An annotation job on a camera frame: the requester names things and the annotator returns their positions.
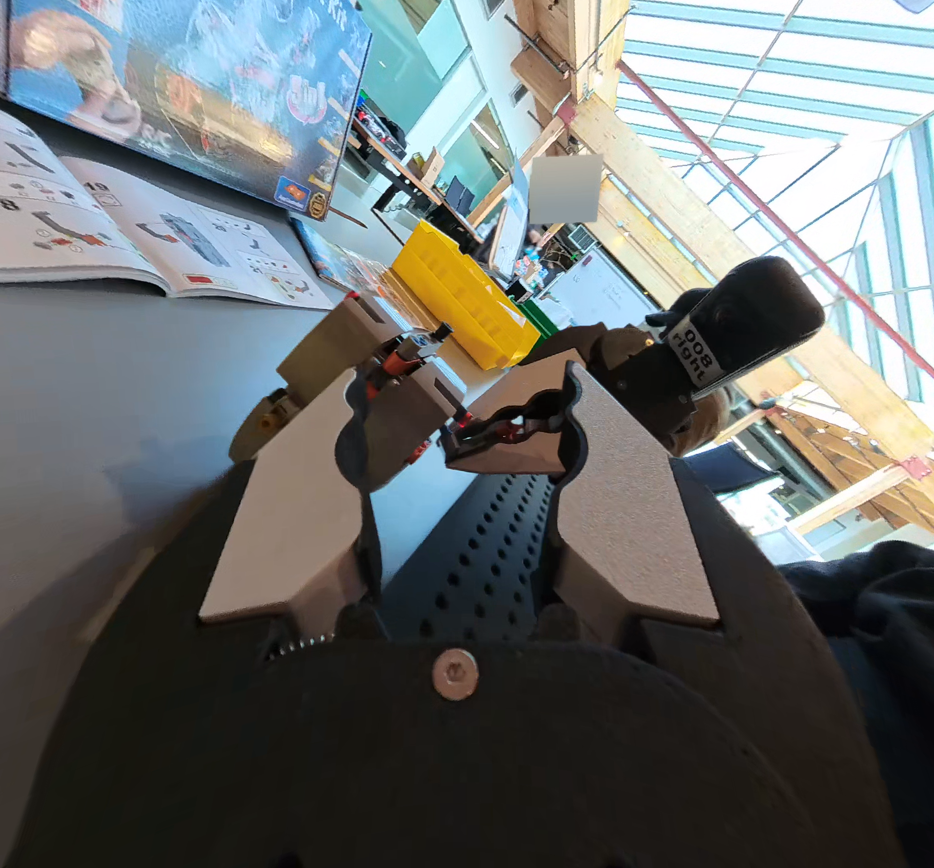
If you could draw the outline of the person's right forearm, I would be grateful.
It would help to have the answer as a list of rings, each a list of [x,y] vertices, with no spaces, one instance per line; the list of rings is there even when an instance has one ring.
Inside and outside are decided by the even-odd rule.
[[[686,426],[671,434],[670,454],[682,458],[716,440],[730,420],[731,397],[721,387],[696,402]]]

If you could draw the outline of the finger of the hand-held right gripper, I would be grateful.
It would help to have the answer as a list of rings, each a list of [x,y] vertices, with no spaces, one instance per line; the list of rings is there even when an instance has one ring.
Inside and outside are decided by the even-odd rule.
[[[467,407],[468,427],[486,422],[514,422],[523,417],[532,400],[543,393],[560,392],[568,362],[577,361],[575,348],[547,356],[537,362],[520,364],[506,371]]]
[[[561,475],[564,466],[558,454],[561,433],[536,433],[515,444],[497,442],[467,452],[453,434],[445,433],[440,448],[448,469],[475,475]]]

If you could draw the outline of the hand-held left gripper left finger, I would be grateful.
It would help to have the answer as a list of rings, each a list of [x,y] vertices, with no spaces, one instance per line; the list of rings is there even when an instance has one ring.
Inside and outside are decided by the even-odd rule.
[[[378,588],[363,374],[339,375],[257,454],[199,617],[335,628]]]

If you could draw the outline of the red ceiling pipe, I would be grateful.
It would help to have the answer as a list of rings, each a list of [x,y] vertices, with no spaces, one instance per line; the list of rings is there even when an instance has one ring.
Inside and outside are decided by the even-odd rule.
[[[826,280],[834,285],[837,291],[866,317],[869,323],[880,330],[888,337],[903,353],[903,355],[912,362],[917,368],[925,371],[929,376],[933,376],[932,362],[922,356],[915,346],[906,339],[896,328],[891,326],[863,296],[852,288],[827,262],[825,262],[815,250],[813,250],[788,223],[785,222],[771,205],[763,200],[757,192],[737,174],[718,154],[704,138],[698,135],[687,122],[665,102],[659,94],[623,60],[618,59],[615,68],[626,77],[626,79],[635,85],[647,99],[664,115],[680,133],[693,144],[699,152],[706,156],[718,171],[727,179],[730,186],[739,190],[755,208],[756,215],[762,215],[771,225],[780,233],[782,241],[786,241],[794,246],[801,255],[809,260],[816,272],[820,273]]]

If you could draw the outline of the yellow storage bin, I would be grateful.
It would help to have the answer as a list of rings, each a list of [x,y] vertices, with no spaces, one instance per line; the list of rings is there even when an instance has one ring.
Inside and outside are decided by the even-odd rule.
[[[426,309],[482,370],[507,369],[531,352],[539,331],[458,244],[421,221],[392,263]]]

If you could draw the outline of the person's dark clothing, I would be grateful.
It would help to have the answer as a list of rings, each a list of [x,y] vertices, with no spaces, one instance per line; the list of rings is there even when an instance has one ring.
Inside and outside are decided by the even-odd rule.
[[[933,551],[886,540],[778,567],[858,699],[910,866],[933,865]]]

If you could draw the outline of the whiteboard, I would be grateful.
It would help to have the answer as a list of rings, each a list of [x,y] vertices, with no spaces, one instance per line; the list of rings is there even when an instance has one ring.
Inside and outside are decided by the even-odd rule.
[[[559,329],[640,325],[658,307],[601,247],[556,277],[536,304]]]

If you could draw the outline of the grey desk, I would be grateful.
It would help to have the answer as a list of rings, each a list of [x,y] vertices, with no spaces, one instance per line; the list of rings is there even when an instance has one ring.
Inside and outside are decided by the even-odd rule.
[[[322,319],[123,280],[2,285],[2,866],[253,866],[321,839],[344,865],[488,866],[517,810],[352,768],[313,806],[284,689],[339,649],[269,660],[268,618],[198,605],[250,467],[227,447]]]

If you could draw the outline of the blue cover booklet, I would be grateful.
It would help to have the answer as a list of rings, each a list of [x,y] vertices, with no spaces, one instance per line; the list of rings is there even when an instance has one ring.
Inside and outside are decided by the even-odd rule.
[[[387,269],[380,262],[333,244],[302,218],[290,216],[289,224],[320,279],[345,292],[389,296],[383,279]]]

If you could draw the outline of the blue robot kit box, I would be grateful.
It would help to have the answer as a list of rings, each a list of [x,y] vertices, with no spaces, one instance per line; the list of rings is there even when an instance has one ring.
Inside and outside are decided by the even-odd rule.
[[[371,43],[350,0],[2,0],[2,98],[323,220]]]

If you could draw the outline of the wooden table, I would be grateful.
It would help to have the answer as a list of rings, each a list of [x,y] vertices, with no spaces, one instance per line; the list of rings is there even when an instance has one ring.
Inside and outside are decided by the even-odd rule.
[[[426,184],[410,171],[356,116],[352,118],[351,130],[356,138],[357,153],[361,160],[389,184],[371,210],[390,232],[393,230],[385,222],[385,208],[399,193],[405,194],[419,208],[425,208],[427,211],[442,210],[446,216],[442,221],[442,229],[452,231],[457,228],[459,231],[454,235],[454,239],[459,244],[468,240],[477,246],[482,245],[483,240],[473,225],[452,208],[432,185]]]

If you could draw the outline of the grey toy robot assembly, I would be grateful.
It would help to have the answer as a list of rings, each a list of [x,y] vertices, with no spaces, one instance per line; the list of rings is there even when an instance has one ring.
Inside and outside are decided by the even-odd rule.
[[[466,412],[466,384],[439,354],[451,333],[446,324],[410,325],[381,299],[349,293],[279,365],[284,385],[242,423],[229,447],[231,461],[254,458],[351,370],[366,383],[367,486],[384,487]]]

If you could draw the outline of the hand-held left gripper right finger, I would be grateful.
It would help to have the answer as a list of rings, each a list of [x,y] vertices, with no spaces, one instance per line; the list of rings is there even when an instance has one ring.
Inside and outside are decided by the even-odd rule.
[[[642,619],[716,628],[671,457],[581,363],[566,364],[564,391],[547,587],[591,636],[624,636]]]

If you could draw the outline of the green storage bin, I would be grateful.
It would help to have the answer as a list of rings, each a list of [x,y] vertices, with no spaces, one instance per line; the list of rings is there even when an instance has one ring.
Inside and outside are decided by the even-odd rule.
[[[543,341],[560,332],[560,328],[555,325],[550,317],[535,303],[531,298],[521,303],[516,303],[518,311],[532,324],[538,331],[538,341]]]

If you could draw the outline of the open white instruction booklet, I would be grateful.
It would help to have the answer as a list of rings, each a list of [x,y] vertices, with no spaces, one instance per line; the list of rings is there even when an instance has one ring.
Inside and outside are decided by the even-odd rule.
[[[2,284],[111,278],[153,285],[169,298],[333,307],[261,223],[111,166],[61,159],[33,129],[2,114]]]

